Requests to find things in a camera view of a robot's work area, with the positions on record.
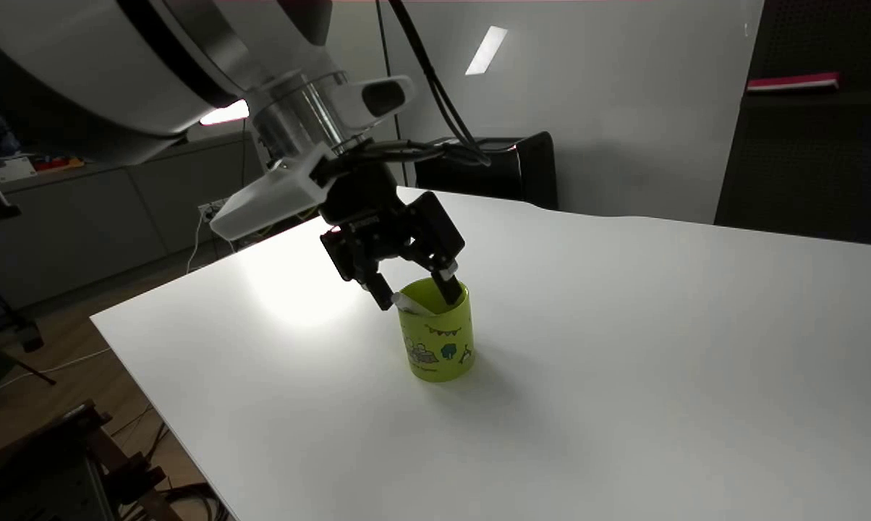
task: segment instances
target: yellow-green cylinder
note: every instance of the yellow-green cylinder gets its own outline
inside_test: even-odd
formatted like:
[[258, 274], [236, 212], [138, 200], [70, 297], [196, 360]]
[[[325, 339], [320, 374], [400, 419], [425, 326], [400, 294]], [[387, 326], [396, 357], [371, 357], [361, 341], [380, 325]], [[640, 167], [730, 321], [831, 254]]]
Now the yellow-green cylinder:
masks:
[[474, 361], [468, 293], [448, 305], [436, 284], [422, 279], [401, 290], [414, 308], [400, 308], [401, 339], [414, 377], [425, 381], [459, 378]]

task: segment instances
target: white table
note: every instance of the white table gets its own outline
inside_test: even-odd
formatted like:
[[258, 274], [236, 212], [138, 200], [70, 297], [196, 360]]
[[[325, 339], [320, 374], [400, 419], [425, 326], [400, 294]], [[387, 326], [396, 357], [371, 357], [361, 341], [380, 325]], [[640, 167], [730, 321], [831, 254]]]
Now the white table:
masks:
[[325, 224], [95, 315], [236, 519], [871, 519], [871, 247], [443, 202], [455, 386], [412, 377]]

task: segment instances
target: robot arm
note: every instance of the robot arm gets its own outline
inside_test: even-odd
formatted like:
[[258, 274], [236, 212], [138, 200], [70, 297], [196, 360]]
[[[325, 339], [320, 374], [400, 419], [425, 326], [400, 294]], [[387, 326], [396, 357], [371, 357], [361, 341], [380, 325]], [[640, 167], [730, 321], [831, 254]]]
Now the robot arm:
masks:
[[0, 0], [0, 114], [30, 144], [144, 163], [244, 98], [265, 173], [228, 198], [218, 234], [320, 208], [342, 279], [380, 308], [394, 294], [375, 266], [394, 254], [451, 302], [464, 238], [439, 202], [401, 206], [383, 164], [355, 163], [412, 82], [349, 82], [325, 53], [328, 25], [331, 0]]

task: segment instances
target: wall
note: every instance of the wall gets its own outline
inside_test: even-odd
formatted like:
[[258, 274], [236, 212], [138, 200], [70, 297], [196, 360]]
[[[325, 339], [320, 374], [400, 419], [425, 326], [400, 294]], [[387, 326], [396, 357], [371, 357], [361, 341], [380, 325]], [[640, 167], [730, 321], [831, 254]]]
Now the wall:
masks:
[[386, 75], [375, 0], [335, 0], [328, 31], [328, 53], [352, 77]]
[[[760, 0], [404, 2], [477, 135], [552, 132], [565, 208], [715, 219]], [[488, 25], [507, 44], [465, 77]], [[420, 77], [391, 11], [386, 31], [394, 69]], [[401, 130], [446, 135], [427, 95]]]

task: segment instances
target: floor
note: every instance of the floor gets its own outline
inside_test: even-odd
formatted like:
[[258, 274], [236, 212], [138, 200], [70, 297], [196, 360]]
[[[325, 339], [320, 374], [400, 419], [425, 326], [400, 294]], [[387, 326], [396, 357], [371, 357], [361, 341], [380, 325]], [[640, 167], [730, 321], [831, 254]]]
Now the floor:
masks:
[[[147, 397], [135, 387], [128, 371], [118, 365], [112, 349], [105, 345], [90, 315], [128, 302], [150, 287], [177, 279], [183, 266], [155, 266], [144, 274], [134, 274], [102, 290], [90, 290], [77, 297], [54, 305], [34, 313], [41, 325], [43, 348], [24, 354], [12, 339], [0, 339], [0, 348], [41, 371], [47, 371], [57, 386], [8, 374], [0, 386], [0, 449], [41, 429], [43, 423], [73, 412], [85, 399], [92, 399], [98, 412], [112, 419], [105, 432], [124, 449], [124, 454], [147, 451], [158, 413], [150, 409]], [[183, 486], [202, 481], [200, 470], [192, 462], [186, 449], [166, 438], [153, 454], [153, 462], [166, 470], [168, 481], [161, 486]], [[174, 504], [174, 509], [189, 521], [202, 521], [205, 509], [200, 501]]]

